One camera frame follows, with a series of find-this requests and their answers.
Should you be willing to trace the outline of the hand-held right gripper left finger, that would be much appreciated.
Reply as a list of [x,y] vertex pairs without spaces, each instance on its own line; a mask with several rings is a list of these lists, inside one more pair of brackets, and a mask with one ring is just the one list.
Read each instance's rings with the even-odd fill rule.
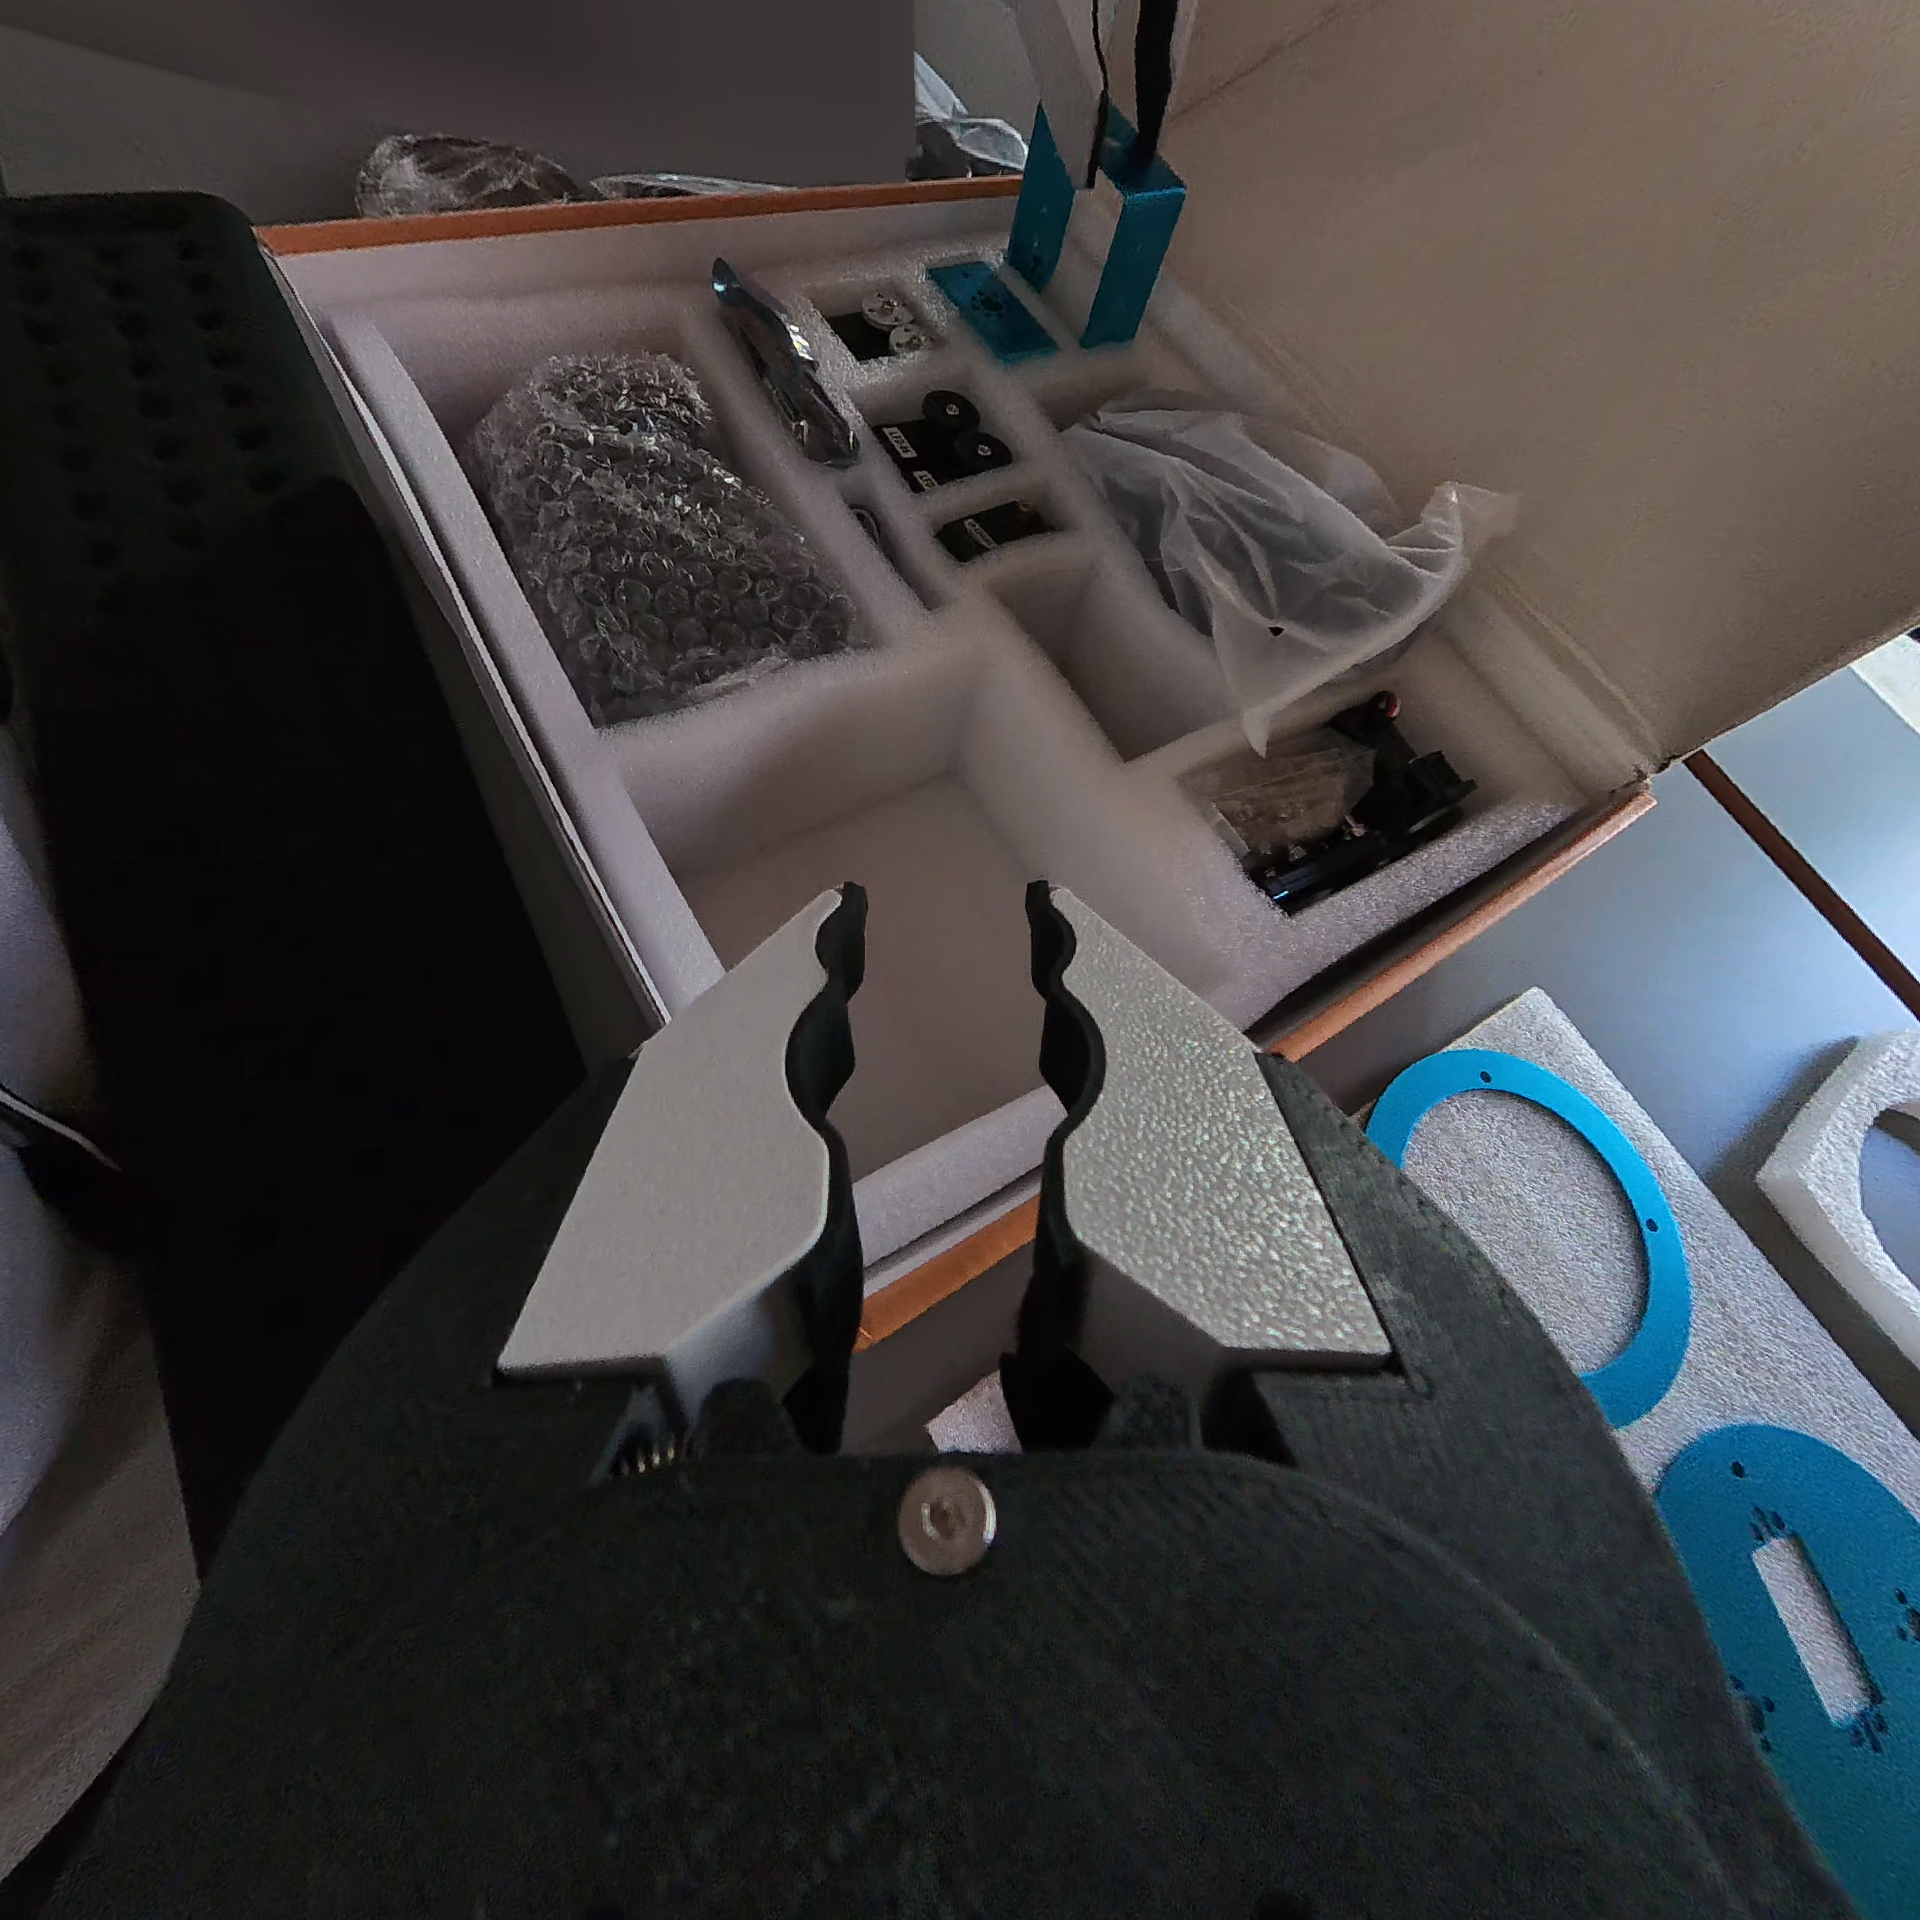
[[635,1051],[504,1379],[658,1385],[684,1423],[756,1381],[804,1449],[842,1449],[864,1254],[833,1103],[866,925],[864,886],[823,891]]

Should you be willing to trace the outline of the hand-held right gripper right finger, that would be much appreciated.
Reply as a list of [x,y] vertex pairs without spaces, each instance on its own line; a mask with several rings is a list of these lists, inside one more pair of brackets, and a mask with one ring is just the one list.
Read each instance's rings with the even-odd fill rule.
[[1000,1363],[1025,1451],[1092,1444],[1139,1381],[1202,1423],[1269,1374],[1378,1377],[1391,1335],[1263,1049],[1053,881],[1025,891],[1063,1116]]

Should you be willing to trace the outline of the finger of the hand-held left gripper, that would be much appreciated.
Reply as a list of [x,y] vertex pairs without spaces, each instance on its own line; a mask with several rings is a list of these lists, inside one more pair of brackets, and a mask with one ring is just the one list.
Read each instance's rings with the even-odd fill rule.
[[1033,3],[1041,109],[1074,188],[1092,188],[1114,111],[1114,3]]
[[1136,13],[1135,157],[1157,157],[1185,30],[1181,3],[1140,3]]

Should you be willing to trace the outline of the teal metal bracket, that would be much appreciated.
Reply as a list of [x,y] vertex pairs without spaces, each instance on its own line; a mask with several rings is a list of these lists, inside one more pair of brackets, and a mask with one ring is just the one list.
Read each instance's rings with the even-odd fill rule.
[[1004,369],[1036,366],[1059,342],[991,260],[947,260],[928,267],[930,285],[967,322],[988,357]]
[[1185,181],[1162,155],[1139,157],[1136,133],[1117,109],[1108,111],[1092,186],[1069,181],[1048,109],[1037,107],[1007,262],[1079,347],[1130,346],[1185,199]]

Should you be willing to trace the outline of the orange cardboard kit box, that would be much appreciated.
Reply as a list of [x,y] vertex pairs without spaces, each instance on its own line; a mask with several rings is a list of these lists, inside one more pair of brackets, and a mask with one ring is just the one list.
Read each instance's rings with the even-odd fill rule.
[[[1069,884],[1263,1041],[1312,1047],[1650,806],[1653,778],[1916,621],[1916,5],[1200,5],[1160,146],[1187,199],[1139,337],[1000,369],[928,267],[1007,258],[1001,186],[827,188],[266,230],[479,684],[468,725],[596,1044],[672,1017],[804,900],[874,900],[834,1110],[872,1283],[1001,1260],[1056,1103],[1020,893]],[[852,413],[807,462],[722,321],[724,257]],[[890,292],[943,346],[861,363]],[[861,644],[599,729],[465,463],[564,351],[669,351],[823,550]],[[955,391],[1016,463],[915,492],[874,423]],[[1207,636],[1063,445],[1130,391],[1277,417],[1377,469],[1521,501],[1424,636],[1247,742]],[[943,524],[1059,529],[973,565]],[[1476,782],[1464,822],[1292,918],[1189,778],[1381,690]]]

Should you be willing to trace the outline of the white foam block round cutout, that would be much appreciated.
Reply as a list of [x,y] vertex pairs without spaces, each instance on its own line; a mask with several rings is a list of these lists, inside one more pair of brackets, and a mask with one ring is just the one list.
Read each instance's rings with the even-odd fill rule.
[[1919,1285],[1869,1223],[1861,1188],[1868,1133],[1887,1114],[1919,1116],[1919,1031],[1864,1037],[1792,1118],[1757,1181],[1833,1283],[1919,1363]]

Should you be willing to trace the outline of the blue disc with few holes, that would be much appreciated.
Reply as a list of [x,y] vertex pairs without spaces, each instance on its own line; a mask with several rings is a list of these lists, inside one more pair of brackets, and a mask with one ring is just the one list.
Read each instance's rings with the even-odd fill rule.
[[[1919,1525],[1848,1454],[1745,1423],[1701,1435],[1656,1505],[1748,1730],[1864,1916],[1919,1916]],[[1799,1546],[1864,1668],[1864,1705],[1829,1715],[1761,1553]]]

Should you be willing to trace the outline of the grey desk with wooden edge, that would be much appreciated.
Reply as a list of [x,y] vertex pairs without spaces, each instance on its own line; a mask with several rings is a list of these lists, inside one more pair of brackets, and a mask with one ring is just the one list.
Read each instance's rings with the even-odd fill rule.
[[[1916,729],[1842,668],[1708,754],[1916,979]],[[1448,1044],[1546,1065],[1616,1121],[1682,1231],[1679,1379],[1620,1433],[1645,1486],[1699,1435],[1769,1423],[1876,1475],[1916,1516],[1916,1371],[1762,1195],[1757,1173],[1852,1044],[1916,1027],[1895,989],[1676,766],[1653,811],[1304,1067],[1354,1116]],[[1643,1229],[1584,1135],[1522,1098],[1453,1095],[1417,1180],[1577,1371],[1625,1351]]]

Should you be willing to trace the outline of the white foam sheet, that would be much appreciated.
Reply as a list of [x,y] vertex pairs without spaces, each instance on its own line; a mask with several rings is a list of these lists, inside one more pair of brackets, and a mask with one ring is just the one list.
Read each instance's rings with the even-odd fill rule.
[[1668,1774],[1737,1711],[1735,1837],[1780,1788],[1861,1916],[1919,1916],[1916,1438],[1543,993],[1367,1131],[1519,1305],[1423,1266],[1399,1374],[1253,1377],[1209,1435],[1423,1532]]

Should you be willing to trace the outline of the black metal parts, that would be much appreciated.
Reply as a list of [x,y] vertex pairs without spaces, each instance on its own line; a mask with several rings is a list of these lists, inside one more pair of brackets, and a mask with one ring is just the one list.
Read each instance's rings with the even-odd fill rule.
[[1189,794],[1243,878],[1296,918],[1458,828],[1476,782],[1411,747],[1386,689],[1282,751],[1202,769]]

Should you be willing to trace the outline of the shiny foil packet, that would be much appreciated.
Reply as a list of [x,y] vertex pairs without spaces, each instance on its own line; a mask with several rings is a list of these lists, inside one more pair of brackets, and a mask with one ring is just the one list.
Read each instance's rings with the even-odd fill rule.
[[858,426],[827,388],[819,355],[787,306],[724,257],[711,262],[711,290],[801,455],[850,471],[860,458]]

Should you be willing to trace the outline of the crumpled clear plastic bag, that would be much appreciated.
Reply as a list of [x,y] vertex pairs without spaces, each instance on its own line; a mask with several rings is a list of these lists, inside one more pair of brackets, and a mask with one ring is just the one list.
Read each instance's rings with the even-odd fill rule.
[[1359,455],[1191,394],[1108,401],[1063,445],[1209,637],[1258,751],[1288,708],[1415,639],[1521,516],[1515,495],[1453,479],[1407,513]]

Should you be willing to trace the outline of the black servo without horn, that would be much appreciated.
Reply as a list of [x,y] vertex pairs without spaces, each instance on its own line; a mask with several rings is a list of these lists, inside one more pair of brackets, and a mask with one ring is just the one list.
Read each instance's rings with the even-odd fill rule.
[[949,518],[935,530],[937,546],[953,565],[973,565],[1001,550],[1056,535],[1059,529],[1025,499],[1009,499]]

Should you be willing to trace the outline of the bubble wrap bag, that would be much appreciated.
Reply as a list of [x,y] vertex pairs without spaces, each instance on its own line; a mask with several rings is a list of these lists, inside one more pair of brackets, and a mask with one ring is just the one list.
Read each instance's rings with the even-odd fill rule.
[[547,357],[483,413],[465,463],[596,729],[861,644],[803,530],[715,452],[709,398],[675,357]]

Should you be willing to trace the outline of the person's white shirt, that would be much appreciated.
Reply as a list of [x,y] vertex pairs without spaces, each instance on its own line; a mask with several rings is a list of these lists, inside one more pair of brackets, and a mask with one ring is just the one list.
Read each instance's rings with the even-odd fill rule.
[[5,1916],[58,1881],[200,1596],[136,1269],[35,1188],[5,1110]]

